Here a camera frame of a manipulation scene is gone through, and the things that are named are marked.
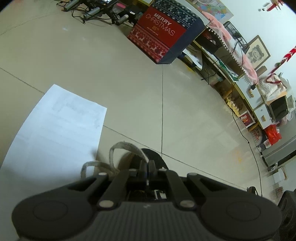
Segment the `white paper sheet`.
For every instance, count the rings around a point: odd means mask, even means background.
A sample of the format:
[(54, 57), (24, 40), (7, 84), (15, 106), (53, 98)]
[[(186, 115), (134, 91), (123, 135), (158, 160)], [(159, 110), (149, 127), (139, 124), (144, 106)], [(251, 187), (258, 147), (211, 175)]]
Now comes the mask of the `white paper sheet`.
[(40, 99), (16, 134), (1, 173), (79, 177), (94, 158), (107, 108), (58, 85)]

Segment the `grey refrigerator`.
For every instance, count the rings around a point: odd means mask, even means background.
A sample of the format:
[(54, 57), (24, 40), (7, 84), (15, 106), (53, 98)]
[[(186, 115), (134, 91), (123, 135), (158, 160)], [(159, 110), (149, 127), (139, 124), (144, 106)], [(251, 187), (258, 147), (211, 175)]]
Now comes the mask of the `grey refrigerator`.
[(295, 151), (295, 129), (280, 129), (282, 138), (271, 147), (262, 151), (263, 160), (267, 167), (286, 158)]

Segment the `red plastic bag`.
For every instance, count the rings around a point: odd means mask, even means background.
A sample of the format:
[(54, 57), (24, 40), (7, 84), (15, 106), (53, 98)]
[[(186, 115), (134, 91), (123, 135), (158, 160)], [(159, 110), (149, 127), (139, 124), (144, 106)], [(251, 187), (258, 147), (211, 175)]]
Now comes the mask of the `red plastic bag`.
[(267, 128), (264, 129), (264, 131), (271, 145), (276, 144), (279, 140), (282, 139), (282, 136), (276, 125), (269, 125)]

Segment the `long white wooden cabinet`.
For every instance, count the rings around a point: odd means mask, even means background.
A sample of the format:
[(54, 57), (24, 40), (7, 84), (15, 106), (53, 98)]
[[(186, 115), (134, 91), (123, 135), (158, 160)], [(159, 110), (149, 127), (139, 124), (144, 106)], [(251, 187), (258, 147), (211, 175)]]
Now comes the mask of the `long white wooden cabinet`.
[(238, 62), (228, 51), (227, 47), (221, 46), (213, 54), (207, 51), (196, 40), (192, 43), (193, 47), (201, 50), (203, 56), (210, 63), (210, 67), (216, 75), (221, 75), (223, 80), (233, 85), (241, 98), (246, 102), (246, 108), (255, 118), (255, 123), (248, 126), (254, 128), (260, 126), (262, 129), (274, 124), (272, 111), (263, 100), (257, 87), (251, 88), (248, 76), (240, 68)]

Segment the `black monitor screen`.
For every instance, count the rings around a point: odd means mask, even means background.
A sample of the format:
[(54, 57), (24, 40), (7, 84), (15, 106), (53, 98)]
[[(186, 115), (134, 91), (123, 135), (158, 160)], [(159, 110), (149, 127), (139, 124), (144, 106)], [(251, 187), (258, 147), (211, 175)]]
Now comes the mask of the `black monitor screen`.
[(274, 100), (271, 104), (271, 111), (276, 121), (280, 121), (288, 114), (287, 98), (285, 96)]

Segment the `pink fringed cloth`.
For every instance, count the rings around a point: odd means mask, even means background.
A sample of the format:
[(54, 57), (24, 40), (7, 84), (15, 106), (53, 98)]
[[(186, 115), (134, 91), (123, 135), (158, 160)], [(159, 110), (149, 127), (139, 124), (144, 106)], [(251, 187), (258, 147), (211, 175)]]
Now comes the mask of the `pink fringed cloth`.
[(225, 29), (224, 25), (208, 12), (202, 11), (202, 14), (209, 20), (208, 27), (220, 38), (224, 47), (233, 56), (236, 62), (240, 65), (243, 72), (249, 78), (251, 84), (258, 84), (258, 76), (253, 68), (250, 60), (242, 51), (238, 42)]

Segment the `red blue Christmas gift box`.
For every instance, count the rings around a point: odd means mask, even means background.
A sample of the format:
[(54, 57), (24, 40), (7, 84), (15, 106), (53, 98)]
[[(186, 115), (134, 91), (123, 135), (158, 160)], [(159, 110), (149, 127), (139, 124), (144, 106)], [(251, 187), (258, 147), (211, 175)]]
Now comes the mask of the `red blue Christmas gift box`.
[(128, 39), (156, 64), (171, 64), (209, 23), (188, 1), (153, 1)]

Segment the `framed cartoon portrait picture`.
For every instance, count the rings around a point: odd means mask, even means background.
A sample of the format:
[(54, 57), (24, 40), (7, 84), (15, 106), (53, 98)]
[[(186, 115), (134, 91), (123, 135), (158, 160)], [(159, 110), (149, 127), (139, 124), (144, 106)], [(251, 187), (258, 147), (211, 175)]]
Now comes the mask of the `framed cartoon portrait picture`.
[(269, 51), (259, 35), (248, 43), (248, 47), (246, 56), (257, 70), (270, 57)]

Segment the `colourful world map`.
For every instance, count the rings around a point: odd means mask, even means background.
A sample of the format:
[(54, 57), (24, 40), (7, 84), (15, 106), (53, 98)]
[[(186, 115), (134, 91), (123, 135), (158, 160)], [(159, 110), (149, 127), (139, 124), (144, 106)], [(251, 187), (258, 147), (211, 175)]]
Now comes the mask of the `colourful world map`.
[(190, 1), (200, 12), (207, 12), (217, 18), (222, 24), (233, 17), (233, 13), (221, 1)]

